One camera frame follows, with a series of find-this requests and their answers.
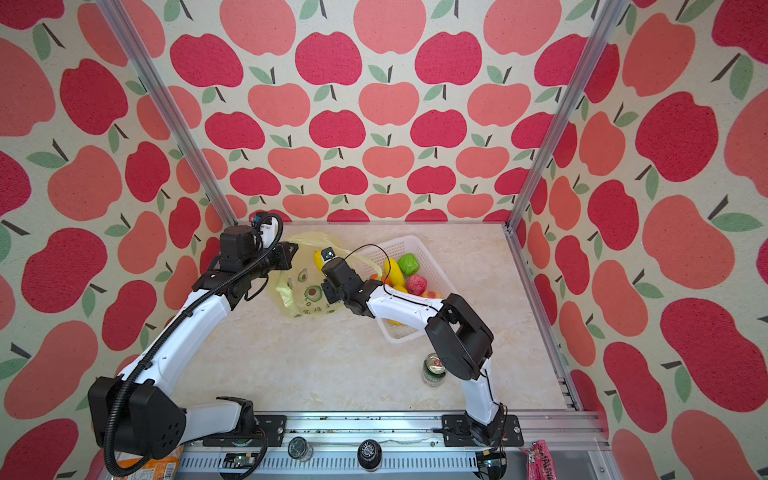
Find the yellow plastic bag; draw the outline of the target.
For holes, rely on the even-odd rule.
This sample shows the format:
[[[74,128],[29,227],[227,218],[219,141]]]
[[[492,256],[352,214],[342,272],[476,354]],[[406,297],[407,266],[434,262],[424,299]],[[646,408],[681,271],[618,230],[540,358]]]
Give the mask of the yellow plastic bag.
[[[287,242],[298,245],[291,260],[291,268],[279,271],[270,287],[270,295],[279,311],[289,318],[312,318],[344,309],[341,302],[330,304],[322,290],[325,279],[315,262],[315,254],[328,247],[339,257],[346,257],[351,248],[346,248],[338,236],[328,232],[309,231],[287,237]]]

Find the green toy fruit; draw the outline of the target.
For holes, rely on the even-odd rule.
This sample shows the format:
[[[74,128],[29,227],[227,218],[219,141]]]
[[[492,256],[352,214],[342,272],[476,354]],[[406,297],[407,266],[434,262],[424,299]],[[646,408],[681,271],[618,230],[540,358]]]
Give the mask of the green toy fruit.
[[[398,266],[405,277],[415,275],[420,269],[420,263],[417,257],[412,253],[407,253],[397,261]]]

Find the yellow elongated toy fruit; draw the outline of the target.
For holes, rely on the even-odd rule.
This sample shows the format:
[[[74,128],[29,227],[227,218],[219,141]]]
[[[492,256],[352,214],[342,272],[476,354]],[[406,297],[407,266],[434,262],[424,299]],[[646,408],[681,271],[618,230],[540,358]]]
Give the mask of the yellow elongated toy fruit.
[[[393,287],[405,287],[406,278],[399,264],[392,258],[385,261],[383,269],[386,282]]]

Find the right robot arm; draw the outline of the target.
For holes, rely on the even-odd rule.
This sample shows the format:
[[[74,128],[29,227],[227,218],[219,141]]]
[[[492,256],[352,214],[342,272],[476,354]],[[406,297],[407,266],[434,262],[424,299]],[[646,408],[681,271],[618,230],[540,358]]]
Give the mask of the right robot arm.
[[[326,260],[322,273],[331,304],[341,302],[356,315],[424,332],[447,372],[462,382],[468,435],[479,446],[501,443],[505,409],[491,384],[494,335],[462,296],[428,299],[402,293],[380,280],[364,280],[343,257]]]

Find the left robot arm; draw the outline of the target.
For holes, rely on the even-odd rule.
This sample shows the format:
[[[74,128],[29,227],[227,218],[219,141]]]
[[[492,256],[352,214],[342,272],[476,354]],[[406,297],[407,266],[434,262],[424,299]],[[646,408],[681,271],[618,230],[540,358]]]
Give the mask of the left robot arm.
[[[191,441],[262,436],[248,400],[223,396],[212,404],[182,407],[172,395],[206,338],[240,302],[254,299],[253,280],[290,269],[298,247],[283,241],[282,233],[283,221],[272,213],[226,228],[219,253],[195,281],[179,313],[119,374],[95,380],[88,404],[96,442],[110,470],[117,469],[121,453],[146,463]]]

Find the pink toy fruit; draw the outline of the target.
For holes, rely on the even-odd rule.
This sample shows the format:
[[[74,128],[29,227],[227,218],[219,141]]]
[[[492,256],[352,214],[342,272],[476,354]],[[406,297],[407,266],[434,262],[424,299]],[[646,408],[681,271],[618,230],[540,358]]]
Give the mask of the pink toy fruit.
[[[422,296],[427,291],[428,281],[421,275],[414,274],[407,279],[406,288],[410,294]]]

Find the yellow banana toy fruit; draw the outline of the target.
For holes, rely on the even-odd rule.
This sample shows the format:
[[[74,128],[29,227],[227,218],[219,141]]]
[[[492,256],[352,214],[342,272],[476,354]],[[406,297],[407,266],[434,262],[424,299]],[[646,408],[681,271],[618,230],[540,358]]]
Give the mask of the yellow banana toy fruit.
[[[323,266],[324,266],[324,263],[325,263],[325,260],[324,260],[323,255],[322,255],[322,251],[321,250],[316,251],[314,253],[313,259],[314,259],[314,263],[315,263],[316,268],[319,271],[321,271]]]

